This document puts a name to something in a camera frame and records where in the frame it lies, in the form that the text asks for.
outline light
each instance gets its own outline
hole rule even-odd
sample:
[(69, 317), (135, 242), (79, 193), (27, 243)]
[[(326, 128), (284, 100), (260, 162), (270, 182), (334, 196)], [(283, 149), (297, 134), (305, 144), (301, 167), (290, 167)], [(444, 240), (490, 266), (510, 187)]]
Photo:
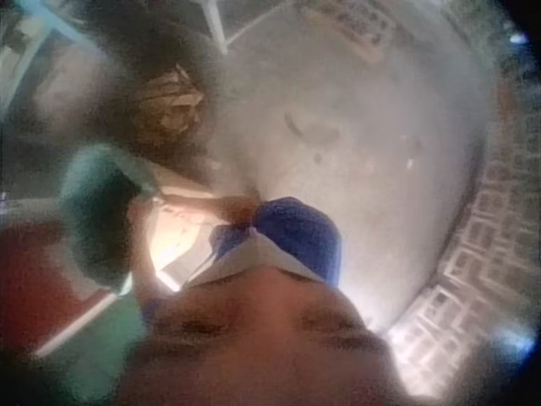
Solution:
[(156, 271), (156, 277), (160, 279), (168, 288), (173, 292), (178, 292), (180, 290), (180, 285), (175, 281), (169, 274), (164, 271)]
[(516, 32), (509, 37), (509, 42), (515, 45), (524, 45), (528, 43), (526, 34), (522, 32)]

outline wall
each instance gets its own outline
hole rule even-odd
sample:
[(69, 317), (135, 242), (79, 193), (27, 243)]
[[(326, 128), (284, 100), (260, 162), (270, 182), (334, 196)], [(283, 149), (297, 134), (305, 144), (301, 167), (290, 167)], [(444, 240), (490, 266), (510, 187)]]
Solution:
[(494, 78), (484, 167), (438, 272), (388, 331), (412, 393), (441, 396), (496, 331), (532, 343), (540, 311), (541, 83), (512, 22), (492, 2), (441, 2)]

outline concrete floor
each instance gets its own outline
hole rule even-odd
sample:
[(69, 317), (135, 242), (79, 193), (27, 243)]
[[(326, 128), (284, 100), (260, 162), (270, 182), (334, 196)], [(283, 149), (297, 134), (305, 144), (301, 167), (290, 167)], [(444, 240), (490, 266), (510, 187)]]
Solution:
[(481, 75), (451, 27), (387, 5), (405, 30), (376, 65), (289, 7), (240, 37), (207, 145), (219, 192), (292, 195), (336, 222), (340, 287), (377, 331), (434, 272), (487, 120)]

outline green surface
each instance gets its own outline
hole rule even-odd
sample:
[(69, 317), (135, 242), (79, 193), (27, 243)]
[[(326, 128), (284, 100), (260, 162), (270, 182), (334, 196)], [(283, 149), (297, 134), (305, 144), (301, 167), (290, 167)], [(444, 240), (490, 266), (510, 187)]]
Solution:
[(79, 404), (106, 403), (123, 370), (126, 350), (144, 332), (139, 306), (128, 296), (49, 355), (45, 365)]

